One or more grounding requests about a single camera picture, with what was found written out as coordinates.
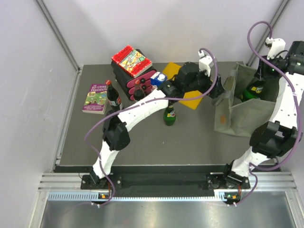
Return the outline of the green perrier bottle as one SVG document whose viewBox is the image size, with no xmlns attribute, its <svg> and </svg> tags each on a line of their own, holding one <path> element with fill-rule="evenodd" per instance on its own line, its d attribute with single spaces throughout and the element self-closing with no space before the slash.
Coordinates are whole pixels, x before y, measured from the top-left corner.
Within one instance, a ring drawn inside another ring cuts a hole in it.
<svg viewBox="0 0 304 228">
<path fill-rule="evenodd" d="M 174 125 L 176 121 L 175 109 L 172 105 L 168 106 L 163 113 L 163 121 L 167 126 Z"/>
<path fill-rule="evenodd" d="M 251 82 L 242 92 L 240 100 L 242 102 L 251 99 L 261 99 L 261 93 L 263 91 L 265 81 L 256 80 Z"/>
</svg>

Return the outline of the green canvas bag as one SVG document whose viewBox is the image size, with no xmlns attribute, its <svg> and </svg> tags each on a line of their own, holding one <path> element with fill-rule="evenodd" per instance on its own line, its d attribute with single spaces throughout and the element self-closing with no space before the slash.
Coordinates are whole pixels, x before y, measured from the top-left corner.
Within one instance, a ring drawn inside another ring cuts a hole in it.
<svg viewBox="0 0 304 228">
<path fill-rule="evenodd" d="M 239 63 L 230 71 L 224 83 L 226 93 L 215 109 L 215 131 L 250 137 L 256 128 L 269 121 L 278 95 L 278 78 L 265 82 L 260 99 L 240 99 L 246 87 L 257 81 L 255 73 L 255 69 Z"/>
</svg>

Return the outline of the grape juice carton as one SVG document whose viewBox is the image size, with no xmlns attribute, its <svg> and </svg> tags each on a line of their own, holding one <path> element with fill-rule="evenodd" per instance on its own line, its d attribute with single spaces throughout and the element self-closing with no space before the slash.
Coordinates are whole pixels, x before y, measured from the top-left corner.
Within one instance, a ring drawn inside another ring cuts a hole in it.
<svg viewBox="0 0 304 228">
<path fill-rule="evenodd" d="M 151 83 L 151 91 L 158 88 L 159 85 L 161 85 L 163 82 L 167 80 L 167 76 L 161 72 L 155 72 L 150 77 L 150 83 Z"/>
</svg>

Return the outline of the cola bottle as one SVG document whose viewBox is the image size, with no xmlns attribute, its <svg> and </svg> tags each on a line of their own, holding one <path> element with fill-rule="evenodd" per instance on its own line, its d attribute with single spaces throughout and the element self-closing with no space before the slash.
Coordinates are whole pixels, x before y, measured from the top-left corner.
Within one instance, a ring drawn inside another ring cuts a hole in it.
<svg viewBox="0 0 304 228">
<path fill-rule="evenodd" d="M 136 80 L 134 83 L 133 97 L 135 101 L 140 101 L 146 97 L 144 90 L 141 87 L 140 80 Z"/>
<path fill-rule="evenodd" d="M 107 86 L 107 99 L 114 111 L 123 110 L 123 104 L 118 91 L 113 87 L 111 80 L 106 80 Z"/>
</svg>

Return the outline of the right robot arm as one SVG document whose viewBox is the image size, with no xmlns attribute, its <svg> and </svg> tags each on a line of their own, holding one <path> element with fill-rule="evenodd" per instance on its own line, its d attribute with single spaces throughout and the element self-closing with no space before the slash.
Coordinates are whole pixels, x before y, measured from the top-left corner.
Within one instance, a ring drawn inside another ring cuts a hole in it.
<svg viewBox="0 0 304 228">
<path fill-rule="evenodd" d="M 299 104 L 304 92 L 304 43 L 294 41 L 282 57 L 285 42 L 274 39 L 267 56 L 260 57 L 256 77 L 278 79 L 278 94 L 270 119 L 256 128 L 249 149 L 225 167 L 222 183 L 227 188 L 242 186 L 254 168 L 274 157 L 291 154 L 300 142 L 303 131 Z"/>
</svg>

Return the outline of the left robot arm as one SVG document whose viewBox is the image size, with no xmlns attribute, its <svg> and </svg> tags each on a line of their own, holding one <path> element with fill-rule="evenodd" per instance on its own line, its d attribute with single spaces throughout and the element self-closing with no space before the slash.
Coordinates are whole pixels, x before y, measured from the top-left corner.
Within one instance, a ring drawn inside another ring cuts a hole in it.
<svg viewBox="0 0 304 228">
<path fill-rule="evenodd" d="M 101 150 L 97 152 L 97 160 L 89 172 L 92 184 L 97 188 L 107 185 L 118 152 L 130 143 L 129 132 L 139 122 L 177 101 L 198 100 L 206 95 L 215 99 L 222 95 L 225 90 L 218 69 L 215 69 L 214 79 L 211 79 L 211 67 L 217 67 L 217 62 L 206 57 L 198 63 L 186 62 L 173 79 L 160 84 L 148 96 L 128 108 L 109 112 L 99 121 L 103 124 L 103 141 Z"/>
</svg>

